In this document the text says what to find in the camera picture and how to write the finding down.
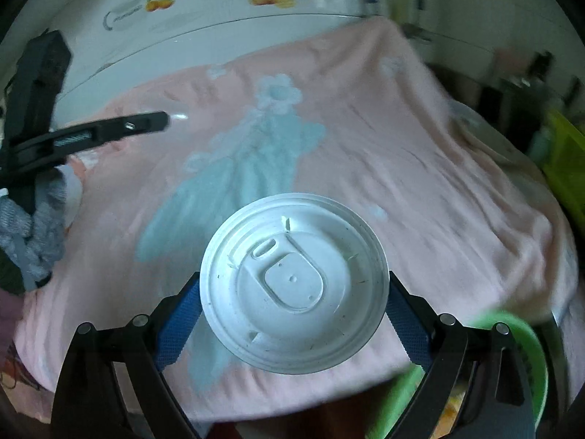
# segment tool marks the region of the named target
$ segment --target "pink blanket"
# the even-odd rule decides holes
[[[199,268],[230,214],[278,192],[314,192],[358,212],[410,292],[461,321],[499,306],[536,320],[573,293],[558,204],[527,199],[464,141],[445,93],[389,21],[181,71],[96,117],[157,108],[175,110],[165,133],[93,154],[65,258],[26,299],[16,345],[48,389],[77,325],[119,327],[151,312]],[[341,365],[285,376],[234,358],[202,317],[165,376],[189,418],[215,421],[306,408],[407,364],[387,318]]]

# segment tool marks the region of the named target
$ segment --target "yellow-green container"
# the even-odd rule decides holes
[[[557,111],[549,114],[549,123],[554,142],[542,170],[552,192],[585,236],[585,134]]]

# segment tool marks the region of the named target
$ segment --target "black device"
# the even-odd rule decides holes
[[[164,130],[169,116],[164,112],[98,120],[50,131],[53,107],[63,87],[71,52],[59,31],[30,40],[18,61],[8,93],[4,141],[0,149],[0,188],[27,213],[35,210],[35,180],[39,173],[64,164],[68,155],[92,149],[124,137]],[[3,274],[10,261],[4,252]],[[42,287],[46,278],[36,283]]]
[[[124,327],[110,330],[81,324],[57,384],[51,439],[139,437],[128,421],[113,362],[125,363],[156,439],[199,438],[169,389],[163,369],[178,358],[188,337],[185,333],[190,333],[200,313],[199,273],[195,273],[152,315],[137,315]],[[527,372],[507,325],[478,330],[464,327],[450,314],[436,315],[424,299],[410,295],[392,272],[387,313],[411,360],[426,371],[387,439],[430,437],[464,370],[469,373],[467,393],[449,438],[535,437]],[[182,331],[180,338],[174,328]]]

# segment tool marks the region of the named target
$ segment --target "tiled wall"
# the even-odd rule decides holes
[[[423,56],[481,80],[497,48],[527,57],[551,51],[556,62],[549,82],[565,93],[572,75],[585,82],[585,46],[555,0],[426,0],[420,16],[432,35]],[[577,104],[585,109],[585,96]]]

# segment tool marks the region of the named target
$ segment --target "pink cloth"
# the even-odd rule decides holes
[[[258,85],[278,74],[288,75],[291,87],[274,92],[270,84]],[[162,206],[181,196],[177,188],[202,173],[200,154],[206,154],[204,166],[279,155],[256,145],[241,155],[250,134],[259,137],[261,148],[262,137],[274,136],[254,131],[266,110],[292,108],[301,128],[324,127],[318,146],[299,156],[291,190],[328,196],[358,212],[381,240],[390,268],[437,312],[464,322],[506,306],[536,320],[564,305],[574,291],[574,271],[565,262],[571,234],[558,204],[526,200],[489,156],[464,141],[445,93],[389,21],[370,19],[223,68],[181,71],[131,90],[96,117],[136,113],[161,99],[187,107],[186,113],[174,117],[163,134],[100,151],[87,174],[65,258],[48,286],[27,296],[16,344],[24,364],[48,389],[57,384],[77,325],[124,325],[178,292],[197,269],[201,259],[165,251],[166,239],[173,241],[165,233],[160,256],[138,259],[141,240]],[[218,139],[221,133],[233,140]],[[222,183],[210,180],[214,199],[240,195]],[[191,215],[177,208],[186,222]],[[193,354],[186,348],[165,376],[188,417],[199,421],[306,408],[364,390],[408,364],[386,317],[359,353],[313,375],[276,375],[232,362],[201,390],[189,372]]]

